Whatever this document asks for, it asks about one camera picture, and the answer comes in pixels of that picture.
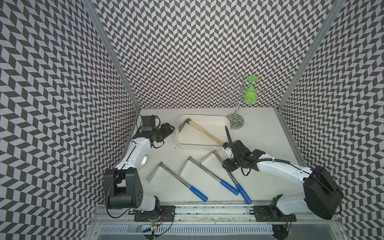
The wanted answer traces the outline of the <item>wooden handle hoe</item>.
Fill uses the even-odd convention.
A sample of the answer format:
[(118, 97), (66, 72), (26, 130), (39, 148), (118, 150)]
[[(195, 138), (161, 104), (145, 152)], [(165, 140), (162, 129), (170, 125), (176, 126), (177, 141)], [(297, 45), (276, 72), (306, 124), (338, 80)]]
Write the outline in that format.
[(223, 141), (221, 141), (219, 138), (215, 137), (214, 135), (210, 134), (208, 131), (206, 131), (204, 128), (202, 128), (200, 125), (198, 125), (196, 122), (192, 121), (190, 118), (187, 118), (186, 120), (184, 120), (179, 126), (178, 126), (178, 131), (179, 133), (183, 130), (183, 128), (185, 127), (185, 125), (190, 125), (192, 126), (193, 128), (195, 128), (196, 130), (198, 130), (199, 132), (203, 133), (204, 135), (206, 135), (207, 137), (209, 137), (210, 139), (212, 139), (213, 141), (215, 141), (217, 144), (219, 144), (219, 146), (222, 146), (224, 144)]

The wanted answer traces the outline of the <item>cream storage box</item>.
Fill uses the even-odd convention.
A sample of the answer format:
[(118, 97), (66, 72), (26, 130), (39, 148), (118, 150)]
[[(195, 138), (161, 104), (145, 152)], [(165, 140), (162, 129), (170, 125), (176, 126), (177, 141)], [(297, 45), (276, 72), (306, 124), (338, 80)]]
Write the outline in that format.
[(223, 116), (183, 115), (178, 120), (175, 141), (182, 149), (220, 150), (230, 130), (230, 121)]

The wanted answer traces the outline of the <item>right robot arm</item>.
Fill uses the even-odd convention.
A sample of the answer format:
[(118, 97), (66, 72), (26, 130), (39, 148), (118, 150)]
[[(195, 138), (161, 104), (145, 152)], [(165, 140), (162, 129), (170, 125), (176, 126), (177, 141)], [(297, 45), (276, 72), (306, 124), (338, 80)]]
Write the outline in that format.
[(222, 166), (228, 172), (255, 170), (274, 175), (300, 188), (297, 194), (279, 194), (273, 198), (267, 208), (267, 214), (273, 221), (303, 213), (331, 220), (342, 212), (344, 194), (325, 168), (298, 166), (261, 150), (250, 151), (239, 140), (223, 143), (222, 149), (228, 156)]

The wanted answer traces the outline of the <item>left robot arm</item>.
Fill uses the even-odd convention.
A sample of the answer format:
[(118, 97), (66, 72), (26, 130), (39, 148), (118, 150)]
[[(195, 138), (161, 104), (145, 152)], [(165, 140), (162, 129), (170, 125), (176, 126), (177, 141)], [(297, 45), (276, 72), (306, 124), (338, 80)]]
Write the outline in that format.
[(175, 127), (168, 123), (158, 127), (139, 127), (122, 160), (104, 173), (105, 205), (108, 210), (151, 212), (159, 208), (158, 198), (144, 193), (139, 169), (146, 163), (153, 143), (164, 143), (164, 139), (174, 130)]

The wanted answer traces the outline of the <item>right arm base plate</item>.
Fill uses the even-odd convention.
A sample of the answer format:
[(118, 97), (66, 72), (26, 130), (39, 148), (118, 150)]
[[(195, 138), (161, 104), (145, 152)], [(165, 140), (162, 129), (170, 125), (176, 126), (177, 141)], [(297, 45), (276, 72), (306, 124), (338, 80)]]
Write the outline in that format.
[(253, 206), (257, 222), (296, 222), (294, 214), (284, 215), (277, 207)]

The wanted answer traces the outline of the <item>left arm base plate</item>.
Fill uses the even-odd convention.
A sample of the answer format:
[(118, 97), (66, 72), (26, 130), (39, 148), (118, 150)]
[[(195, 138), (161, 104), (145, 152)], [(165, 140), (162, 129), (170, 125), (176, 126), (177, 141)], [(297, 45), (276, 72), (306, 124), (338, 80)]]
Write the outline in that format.
[(176, 206), (160, 206), (153, 211), (140, 211), (135, 213), (134, 222), (173, 222)]

